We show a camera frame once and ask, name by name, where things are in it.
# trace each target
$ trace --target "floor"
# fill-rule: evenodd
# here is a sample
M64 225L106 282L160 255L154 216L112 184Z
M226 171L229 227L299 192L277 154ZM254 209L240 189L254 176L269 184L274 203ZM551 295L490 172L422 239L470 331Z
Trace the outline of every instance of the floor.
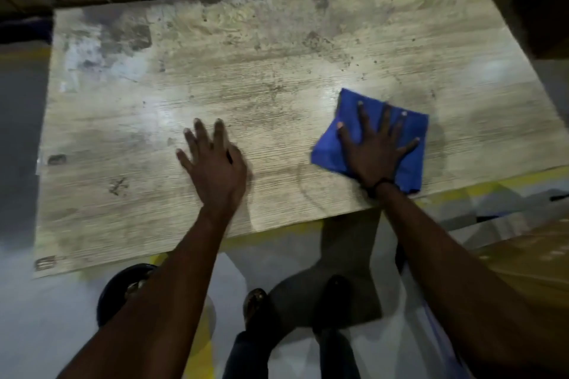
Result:
M10 378L55 377L96 332L95 308L105 283L141 261L32 278L35 168L48 57L49 48L39 42L0 48L0 329L6 336L0 339L0 365ZM569 120L569 63L538 60L534 67ZM446 192L420 205L453 230L473 225L477 216L524 210L567 193L569 168L558 168ZM373 213L358 213L226 243L186 375L221 377L233 338L244 328L243 298L260 286L272 291L283 315L298 326L274 350L271 377L319 377L318 346L306 325L327 278L342 273L357 288L353 326L345 332L362 378L444 376L445 351L409 272L400 275L395 267L396 242L388 223L378 220Z

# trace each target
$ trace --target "cleaning cloth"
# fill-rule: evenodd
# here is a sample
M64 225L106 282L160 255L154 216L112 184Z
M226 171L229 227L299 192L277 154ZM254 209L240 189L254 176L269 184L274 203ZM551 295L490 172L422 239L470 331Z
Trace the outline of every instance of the cleaning cloth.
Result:
M342 146L338 138L336 125L339 121L344 123L346 129L356 144L361 142L362 129L357 113L358 102L364 103L364 109L369 116L372 126L379 128L384 102L371 97L362 96L346 88L340 91L340 103L336 117L323 136L318 140L310 156L310 161L316 165L355 178L348 169L342 153ZM398 107L391 108L391 126L395 124L403 111L407 117L403 124L403 131L397 146L408 144L414 138L420 138L419 145L408 155L403 157L397 173L395 183L405 193L421 190L423 180L423 158L425 152L425 136L429 125L429 116L415 111L404 110Z

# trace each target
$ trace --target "worn wood surface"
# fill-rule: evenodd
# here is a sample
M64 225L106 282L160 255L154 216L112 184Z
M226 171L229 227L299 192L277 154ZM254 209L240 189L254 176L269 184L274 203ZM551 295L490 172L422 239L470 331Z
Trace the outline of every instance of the worn wood surface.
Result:
M164 252L200 202L174 156L226 121L254 179L228 236L367 207L309 163L340 88L430 115L421 195L569 163L491 0L169 0L56 13L37 275Z

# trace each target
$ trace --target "wristband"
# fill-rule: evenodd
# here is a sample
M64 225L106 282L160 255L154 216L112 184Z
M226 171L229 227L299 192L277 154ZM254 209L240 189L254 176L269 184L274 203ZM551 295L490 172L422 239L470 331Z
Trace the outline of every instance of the wristband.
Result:
M375 199L375 189L377 188L377 186L379 186L382 183L389 183L394 185L397 189L399 189L399 186L397 186L395 184L395 180L393 178L387 178L387 177L382 177L380 178L378 181L376 181L372 187L365 187L364 190L367 192L367 195L372 198Z

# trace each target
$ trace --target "jeans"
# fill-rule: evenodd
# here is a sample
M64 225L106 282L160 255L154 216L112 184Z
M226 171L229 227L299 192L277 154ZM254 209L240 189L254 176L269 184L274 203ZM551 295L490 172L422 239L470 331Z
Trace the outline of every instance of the jeans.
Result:
M270 350L263 349L247 331L235 339L225 365L223 379L268 379ZM325 329L320 336L322 379L359 379L350 342L336 329Z

